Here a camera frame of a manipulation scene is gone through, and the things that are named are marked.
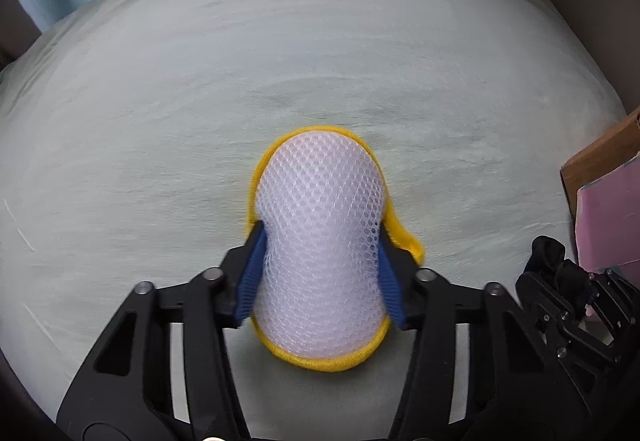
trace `wrinkled sheet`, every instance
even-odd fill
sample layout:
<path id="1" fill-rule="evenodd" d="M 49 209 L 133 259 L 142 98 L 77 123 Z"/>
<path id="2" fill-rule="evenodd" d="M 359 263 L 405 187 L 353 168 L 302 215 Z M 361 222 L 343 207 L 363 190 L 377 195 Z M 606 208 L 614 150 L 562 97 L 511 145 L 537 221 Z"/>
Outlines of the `wrinkled sheet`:
<path id="1" fill-rule="evenodd" d="M 570 244 L 560 166 L 623 116 L 546 0 L 96 0 L 0 77 L 0 345 L 55 416 L 133 284 L 242 243 L 255 164 L 308 124 L 371 145 L 430 267 L 513 291 L 535 236 Z M 386 436 L 411 333 L 337 374 L 227 338 L 254 437 Z"/>

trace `yellow fabric trim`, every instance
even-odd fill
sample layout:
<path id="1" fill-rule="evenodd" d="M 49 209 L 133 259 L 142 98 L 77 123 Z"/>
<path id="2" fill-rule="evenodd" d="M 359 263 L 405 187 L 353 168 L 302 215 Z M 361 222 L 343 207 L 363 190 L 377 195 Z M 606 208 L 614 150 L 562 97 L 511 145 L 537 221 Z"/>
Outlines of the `yellow fabric trim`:
<path id="1" fill-rule="evenodd" d="M 372 160 L 378 167 L 380 172 L 380 176 L 385 184 L 385 209 L 383 211 L 382 223 L 385 225 L 386 231 L 391 238 L 391 241 L 394 243 L 396 247 L 400 247 L 401 249 L 407 250 L 411 253 L 414 261 L 417 265 L 422 265 L 424 262 L 424 248 L 422 244 L 413 236 L 411 233 L 406 231 L 398 218 L 396 217 L 396 212 L 394 211 L 393 203 L 391 202 L 391 196 L 389 195 L 388 187 L 386 186 L 385 176 L 382 172 L 382 168 L 380 167 L 380 163 L 376 159 L 375 154 L 359 136 L 353 134 L 353 132 L 348 131 L 347 129 L 340 128 L 338 126 L 330 126 L 330 125 L 318 125 L 318 126 L 307 126 L 303 128 L 299 128 L 286 134 L 276 140 L 276 142 L 269 147 L 269 150 L 262 156 L 258 166 L 255 168 L 254 175 L 251 179 L 251 184 L 249 187 L 249 204 L 247 211 L 247 223 L 246 223 L 246 233 L 249 234 L 251 229 L 254 227 L 255 221 L 258 220 L 258 217 L 255 213 L 255 197 L 256 192 L 258 190 L 258 184 L 260 183 L 260 178 L 264 173 L 264 170 L 267 168 L 271 157 L 275 154 L 275 151 L 281 147 L 281 145 L 291 139 L 292 137 L 303 134 L 304 132 L 313 132 L 313 131 L 324 131 L 324 132 L 335 132 L 336 134 L 341 134 L 350 139 L 353 139 L 357 144 L 359 144 L 366 152 L 371 156 Z M 389 330 L 389 325 L 391 323 L 388 316 L 385 316 L 380 324 L 380 329 L 376 333 L 375 337 L 369 344 L 361 347 L 359 350 L 351 353 L 349 355 L 344 355 L 342 357 L 334 358 L 332 360 L 311 360 L 306 358 L 297 357 L 284 351 L 276 344 L 270 341 L 265 334 L 260 330 L 260 326 L 258 325 L 257 320 L 254 316 L 252 316 L 252 321 L 255 326 L 255 330 L 257 331 L 258 338 L 260 341 L 269 349 L 275 356 L 284 361 L 289 361 L 294 365 L 299 367 L 303 367 L 304 369 L 310 369 L 312 371 L 322 371 L 325 373 L 337 373 L 339 371 L 346 371 L 351 367 L 355 367 L 359 365 L 373 352 L 378 348 L 378 346 L 382 343 L 382 340 L 385 338 L 386 332 Z"/>
<path id="2" fill-rule="evenodd" d="M 258 325 L 258 320 L 255 319 L 254 316 L 251 317 L 252 322 L 254 323 L 255 331 L 258 334 L 258 338 L 260 341 L 269 349 L 276 357 L 281 360 L 288 361 L 293 365 L 297 365 L 302 367 L 303 369 L 309 369 L 311 371 L 320 371 L 322 373 L 339 373 L 340 371 L 346 371 L 347 369 L 351 369 L 356 365 L 361 364 L 367 358 L 369 358 L 373 352 L 380 346 L 382 340 L 385 339 L 386 332 L 389 330 L 389 326 L 391 325 L 391 320 L 388 316 L 382 319 L 382 323 L 380 324 L 380 329 L 376 332 L 376 335 L 373 339 L 364 347 L 359 348 L 354 353 L 343 355 L 338 358 L 332 358 L 330 360 L 313 360 L 311 358 L 301 358 L 296 355 L 292 355 L 281 349 L 276 344 L 271 342 L 265 334 L 260 329 Z"/>

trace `black fabric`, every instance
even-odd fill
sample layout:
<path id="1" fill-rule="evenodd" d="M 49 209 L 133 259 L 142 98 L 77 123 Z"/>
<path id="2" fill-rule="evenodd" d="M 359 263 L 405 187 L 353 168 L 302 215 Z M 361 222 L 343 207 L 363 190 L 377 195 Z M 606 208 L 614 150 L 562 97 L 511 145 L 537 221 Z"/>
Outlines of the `black fabric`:
<path id="1" fill-rule="evenodd" d="M 540 235 L 531 244 L 531 258 L 524 271 L 538 273 L 572 305 L 579 320 L 585 313 L 589 275 L 573 261 L 565 259 L 565 251 L 556 239 Z"/>

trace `black gripper frame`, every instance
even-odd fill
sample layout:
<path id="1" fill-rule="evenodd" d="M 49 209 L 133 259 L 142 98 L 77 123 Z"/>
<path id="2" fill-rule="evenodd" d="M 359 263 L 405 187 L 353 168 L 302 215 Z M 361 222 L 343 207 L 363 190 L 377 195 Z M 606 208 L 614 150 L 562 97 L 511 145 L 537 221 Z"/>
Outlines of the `black gripper frame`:
<path id="1" fill-rule="evenodd" d="M 71 439 L 251 439 L 223 329 L 239 326 L 236 290 L 261 233 L 258 222 L 220 270 L 163 289 L 136 286 L 60 407 L 56 424 Z M 418 268 L 384 227 L 380 241 L 402 289 L 402 328 L 416 330 L 389 441 L 600 441 L 612 433 L 626 439 L 621 425 L 640 410 L 635 287 L 613 272 L 584 275 L 586 300 L 614 338 L 605 345 L 578 327 L 575 307 L 536 273 L 518 279 L 521 307 L 498 283 L 472 289 Z M 184 324 L 190 423 L 173 415 L 170 323 Z M 450 423 L 456 324 L 469 324 L 470 361 L 466 417 Z"/>

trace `metal screw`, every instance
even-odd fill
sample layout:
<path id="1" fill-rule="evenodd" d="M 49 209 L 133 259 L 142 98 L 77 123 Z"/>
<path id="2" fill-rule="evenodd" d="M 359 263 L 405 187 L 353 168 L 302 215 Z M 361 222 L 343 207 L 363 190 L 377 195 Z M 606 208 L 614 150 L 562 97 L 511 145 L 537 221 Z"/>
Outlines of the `metal screw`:
<path id="1" fill-rule="evenodd" d="M 210 267 L 209 269 L 204 270 L 202 274 L 206 280 L 217 280 L 223 275 L 224 272 L 219 267 Z"/>
<path id="2" fill-rule="evenodd" d="M 504 294 L 504 287 L 502 287 L 497 282 L 490 282 L 486 285 L 485 289 L 489 292 L 490 295 L 500 296 Z"/>
<path id="3" fill-rule="evenodd" d="M 138 282 L 136 286 L 133 288 L 133 291 L 138 295 L 146 295 L 154 288 L 154 285 L 151 284 L 148 280 L 143 280 L 142 282 Z"/>
<path id="4" fill-rule="evenodd" d="M 438 275 L 433 269 L 429 269 L 428 267 L 421 267 L 418 271 L 415 272 L 415 278 L 417 278 L 420 282 L 433 282 L 436 280 Z"/>

